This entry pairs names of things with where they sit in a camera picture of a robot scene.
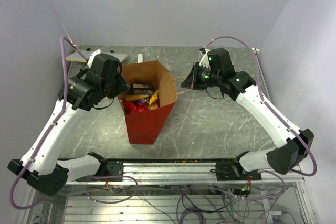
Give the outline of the red brown paper bag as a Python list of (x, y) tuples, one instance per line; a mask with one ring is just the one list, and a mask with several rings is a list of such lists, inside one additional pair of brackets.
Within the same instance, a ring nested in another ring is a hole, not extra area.
[(118, 96), (130, 144), (152, 145), (177, 101), (175, 78), (158, 61), (122, 67), (129, 90)]

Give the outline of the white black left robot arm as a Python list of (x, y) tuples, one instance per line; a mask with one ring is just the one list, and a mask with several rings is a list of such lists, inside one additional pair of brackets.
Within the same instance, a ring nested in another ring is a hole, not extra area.
[(61, 161), (59, 155), (83, 115), (91, 109), (99, 110), (104, 98), (113, 100), (129, 88), (121, 73), (122, 63), (115, 56), (100, 53), (91, 57), (88, 67), (68, 79), (59, 92), (53, 113), (36, 142), (22, 158), (11, 160), (8, 169), (48, 196), (72, 180), (87, 176), (104, 179), (108, 162), (99, 154), (67, 161)]

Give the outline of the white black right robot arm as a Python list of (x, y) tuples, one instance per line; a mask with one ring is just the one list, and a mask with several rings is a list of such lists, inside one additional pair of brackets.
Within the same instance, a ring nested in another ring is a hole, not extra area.
[(229, 52), (224, 48), (201, 49), (204, 54), (193, 64), (182, 88), (208, 90), (219, 88), (221, 95), (229, 96), (245, 108), (266, 130), (274, 147), (256, 152), (244, 152), (236, 157), (231, 167), (236, 179), (244, 179), (251, 171), (273, 169), (285, 175), (309, 153), (314, 134), (290, 122), (260, 91), (257, 82), (246, 72), (237, 72)]

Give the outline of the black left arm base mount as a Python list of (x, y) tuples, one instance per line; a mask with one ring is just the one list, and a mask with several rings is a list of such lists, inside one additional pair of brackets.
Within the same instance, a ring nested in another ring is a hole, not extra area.
[(116, 161), (109, 161), (107, 159), (99, 159), (99, 168), (94, 175), (88, 175), (77, 179), (77, 182), (88, 182), (88, 181), (103, 181), (108, 180), (110, 182), (121, 182), (123, 180), (123, 165)]

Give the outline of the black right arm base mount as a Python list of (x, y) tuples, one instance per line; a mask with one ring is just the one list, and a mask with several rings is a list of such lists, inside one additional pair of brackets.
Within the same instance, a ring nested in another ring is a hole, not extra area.
[(249, 178), (255, 181), (262, 179), (257, 170), (246, 172), (235, 159), (229, 158), (218, 160), (215, 167), (210, 169), (210, 172), (216, 175), (217, 181), (247, 181)]

